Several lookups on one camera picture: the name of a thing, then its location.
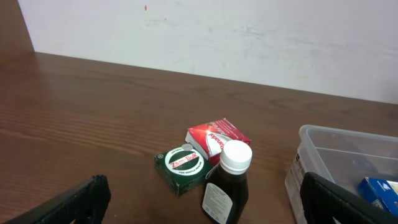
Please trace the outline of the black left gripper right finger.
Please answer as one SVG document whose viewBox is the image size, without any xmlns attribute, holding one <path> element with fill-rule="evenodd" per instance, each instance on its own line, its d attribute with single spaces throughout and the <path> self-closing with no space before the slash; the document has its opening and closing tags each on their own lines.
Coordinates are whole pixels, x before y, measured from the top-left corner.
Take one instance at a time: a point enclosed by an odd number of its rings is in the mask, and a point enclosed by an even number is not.
<svg viewBox="0 0 398 224">
<path fill-rule="evenodd" d="M 308 224 L 397 224 L 397 216 L 314 172 L 304 175 L 300 198 Z"/>
</svg>

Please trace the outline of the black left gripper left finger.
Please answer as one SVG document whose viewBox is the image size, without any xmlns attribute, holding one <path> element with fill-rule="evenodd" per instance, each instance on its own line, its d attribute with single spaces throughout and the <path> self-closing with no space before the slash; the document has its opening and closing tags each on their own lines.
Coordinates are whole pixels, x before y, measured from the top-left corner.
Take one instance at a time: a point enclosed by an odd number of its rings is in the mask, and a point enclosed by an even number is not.
<svg viewBox="0 0 398 224">
<path fill-rule="evenodd" d="M 25 212 L 6 224 L 12 223 L 102 223 L 111 191 L 105 175 L 94 175 L 62 194 Z"/>
</svg>

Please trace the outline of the dark syrup bottle white cap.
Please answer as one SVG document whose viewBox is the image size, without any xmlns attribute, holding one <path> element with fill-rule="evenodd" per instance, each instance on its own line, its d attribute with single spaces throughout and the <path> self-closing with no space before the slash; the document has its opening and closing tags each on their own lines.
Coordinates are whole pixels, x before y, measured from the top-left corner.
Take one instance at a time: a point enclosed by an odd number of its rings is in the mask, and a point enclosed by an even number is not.
<svg viewBox="0 0 398 224">
<path fill-rule="evenodd" d="M 206 176 L 201 208 L 213 222 L 237 223 L 249 197 L 246 171 L 252 150 L 245 142 L 230 140 L 219 163 Z"/>
</svg>

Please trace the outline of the green Zam-Buk box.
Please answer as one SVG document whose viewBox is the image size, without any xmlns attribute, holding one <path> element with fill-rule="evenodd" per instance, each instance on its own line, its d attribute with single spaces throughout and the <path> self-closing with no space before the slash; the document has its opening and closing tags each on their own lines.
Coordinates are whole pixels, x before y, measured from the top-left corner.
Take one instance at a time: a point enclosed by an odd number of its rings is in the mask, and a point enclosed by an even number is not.
<svg viewBox="0 0 398 224">
<path fill-rule="evenodd" d="M 213 168 L 191 144 L 154 156 L 154 167 L 177 197 L 204 183 Z"/>
</svg>

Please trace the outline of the red medicine box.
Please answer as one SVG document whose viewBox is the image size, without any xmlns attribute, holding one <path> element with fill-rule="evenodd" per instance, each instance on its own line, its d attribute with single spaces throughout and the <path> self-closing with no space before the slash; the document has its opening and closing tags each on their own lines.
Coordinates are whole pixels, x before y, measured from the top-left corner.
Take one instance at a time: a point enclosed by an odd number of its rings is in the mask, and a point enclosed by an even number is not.
<svg viewBox="0 0 398 224">
<path fill-rule="evenodd" d="M 191 144 L 211 165 L 220 160 L 224 145 L 238 140 L 250 145 L 251 140 L 226 118 L 188 128 L 186 143 Z"/>
</svg>

